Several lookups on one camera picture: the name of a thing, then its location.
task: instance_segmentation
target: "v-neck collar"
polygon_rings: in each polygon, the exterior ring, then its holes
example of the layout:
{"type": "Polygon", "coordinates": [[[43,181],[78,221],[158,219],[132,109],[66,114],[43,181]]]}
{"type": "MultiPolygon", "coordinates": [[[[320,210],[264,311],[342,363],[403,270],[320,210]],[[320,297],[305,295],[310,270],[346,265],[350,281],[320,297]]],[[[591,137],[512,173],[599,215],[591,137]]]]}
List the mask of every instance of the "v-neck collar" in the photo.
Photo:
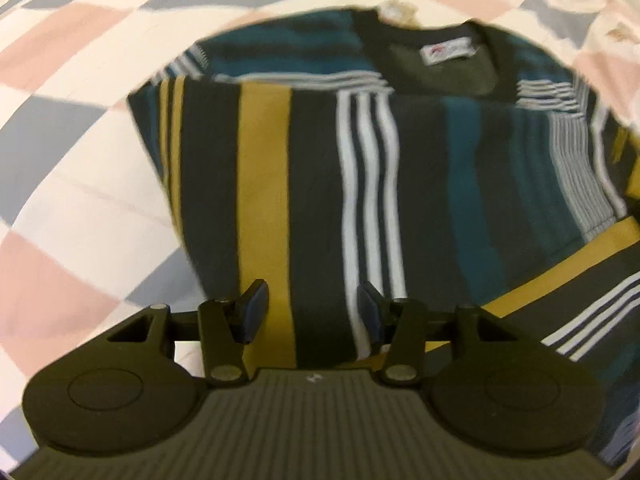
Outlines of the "v-neck collar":
{"type": "Polygon", "coordinates": [[[381,22],[375,9],[351,9],[354,27],[364,44],[365,54],[389,84],[400,94],[421,95],[471,95],[453,94],[432,89],[412,77],[400,65],[390,51],[392,43],[402,44],[420,49],[426,44],[437,44],[443,41],[471,37],[476,44],[484,44],[490,54],[491,62],[497,75],[494,88],[479,98],[498,102],[511,102],[516,99],[516,69],[513,62],[513,47],[507,34],[498,28],[487,27],[475,20],[452,27],[409,29],[395,27],[381,22]]]}

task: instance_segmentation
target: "bed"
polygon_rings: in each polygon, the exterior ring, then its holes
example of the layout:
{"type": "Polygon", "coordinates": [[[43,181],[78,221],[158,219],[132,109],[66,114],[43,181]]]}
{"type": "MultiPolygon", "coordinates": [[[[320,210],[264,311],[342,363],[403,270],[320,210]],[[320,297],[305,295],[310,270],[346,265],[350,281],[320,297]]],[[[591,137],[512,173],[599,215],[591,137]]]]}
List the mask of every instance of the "bed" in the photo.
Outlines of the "bed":
{"type": "MultiPolygon", "coordinates": [[[[204,299],[126,96],[199,38],[389,1],[0,0],[0,470],[36,449],[34,373],[143,306],[204,299]]],[[[544,46],[640,128],[638,0],[395,1],[422,27],[474,18],[544,46]]],[[[202,366],[193,344],[176,360],[202,366]]]]}

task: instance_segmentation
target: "white clothing tag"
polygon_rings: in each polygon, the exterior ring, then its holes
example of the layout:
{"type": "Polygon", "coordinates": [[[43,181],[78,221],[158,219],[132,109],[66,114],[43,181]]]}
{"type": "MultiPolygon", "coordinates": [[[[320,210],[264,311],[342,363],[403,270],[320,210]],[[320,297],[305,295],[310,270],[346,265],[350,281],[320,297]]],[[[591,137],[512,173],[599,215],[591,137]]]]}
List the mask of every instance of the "white clothing tag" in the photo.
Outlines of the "white clothing tag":
{"type": "Polygon", "coordinates": [[[435,65],[455,57],[471,57],[476,53],[471,38],[456,38],[435,45],[425,45],[420,49],[427,65],[435,65]]]}

